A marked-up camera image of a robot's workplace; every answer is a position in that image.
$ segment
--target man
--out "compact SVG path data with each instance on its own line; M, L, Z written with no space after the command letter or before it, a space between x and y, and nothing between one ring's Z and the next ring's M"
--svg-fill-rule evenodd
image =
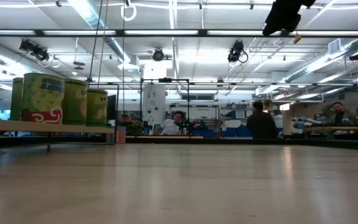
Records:
M253 104L254 113L247 119L247 128L251 130L254 139L275 139L276 124L272 116L263 112L264 105L260 101Z
M345 109L341 102L335 102L323 108L323 114L327 117L327 122L331 124L342 124L342 119L347 118L351 125L358 125L356 114Z
M179 123L181 120L185 118L185 114L182 111L176 111L173 119L166 119L161 127L154 130L153 135L159 134L167 134L167 135L175 135L181 134L181 130L179 129Z

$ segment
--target man in white shirt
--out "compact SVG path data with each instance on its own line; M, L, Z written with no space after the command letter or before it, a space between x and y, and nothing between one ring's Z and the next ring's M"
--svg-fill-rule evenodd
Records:
M159 135L159 134L166 134L166 135L176 135L181 134L181 130L179 129L179 123L183 118L185 117L185 114L182 111L176 111L174 114L173 119L166 119L162 124L161 127L154 130L153 135Z

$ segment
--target wooden floor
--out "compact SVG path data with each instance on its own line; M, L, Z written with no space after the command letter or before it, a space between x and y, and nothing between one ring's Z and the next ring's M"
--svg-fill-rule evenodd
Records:
M0 223L358 223L358 151L58 145L0 156Z

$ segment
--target green canister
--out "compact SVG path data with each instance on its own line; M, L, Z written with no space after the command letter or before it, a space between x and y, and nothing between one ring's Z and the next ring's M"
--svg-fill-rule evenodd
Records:
M79 80L65 80L63 100L63 124L86 124L86 90L88 84Z
M11 120L20 121L22 110L23 78L14 78L11 98Z
M64 94L63 79L41 73L25 74L21 120L61 124Z
M106 127L107 92L104 90L88 89L86 105L86 125Z

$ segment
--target ceiling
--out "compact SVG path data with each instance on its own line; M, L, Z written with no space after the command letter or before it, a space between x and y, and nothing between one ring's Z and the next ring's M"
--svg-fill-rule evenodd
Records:
M63 7L27 7L31 4L44 5L55 4L55 1L48 0L0 0L0 29L89 29L82 17L68 5L67 1L60 1ZM178 7L194 7L199 4L199 0L178 0ZM179 9L177 16L174 17L176 29L261 29L264 21L269 14L270 6L273 1L259 0L253 1L253 10L238 9L240 4L249 4L250 1L218 1L203 0L203 10ZM336 1L336 4L321 12L330 0L317 0L315 7L311 9L301 9L301 22L299 29L322 29L322 30L352 30L358 29L358 0ZM95 1L95 5L100 5L101 1ZM110 4L122 3L122 1L109 1ZM135 1L153 5L154 7L168 7L169 0L154 1ZM109 29L171 29L170 10L161 8L137 6L137 15L131 21L125 21L121 17L121 6L108 6L106 16L106 6L101 9L102 18L107 17L106 27ZM132 15L131 9L126 10L126 16ZM122 72L118 69L120 61L112 50L103 46L101 38L79 38L78 55L76 60L84 62L84 70L79 72L74 70L73 61L75 60L75 39L72 37L29 38L36 44L48 48L48 52L56 56L61 64L55 68L48 68L64 77L86 79L90 74L92 77L101 77L101 81L130 82L139 80L138 72ZM275 72L287 72L296 67L300 67L313 57L327 51L328 43L334 39L330 38L304 38L297 44L293 43L293 38L242 38L244 45L249 45L249 61L241 67L231 67L227 62L229 49L232 47L236 38L232 37L177 37L175 38L178 46L178 77L189 78L195 82L215 82L217 78L225 78L228 82L270 82ZM21 43L20 37L0 37L0 45L22 55L19 50ZM140 63L152 63L149 52L155 48L162 48L167 55L173 55L173 42L171 37L126 37L116 38L124 51L130 55L135 54L140 58ZM92 52L95 57L93 69L91 71ZM34 60L30 55L25 58ZM174 77L171 60L165 61L167 65L167 76ZM330 66L324 67L317 72L323 72L327 76L344 70L343 61L338 61ZM72 72L79 72L74 77ZM239 86L241 89L255 89L255 86Z

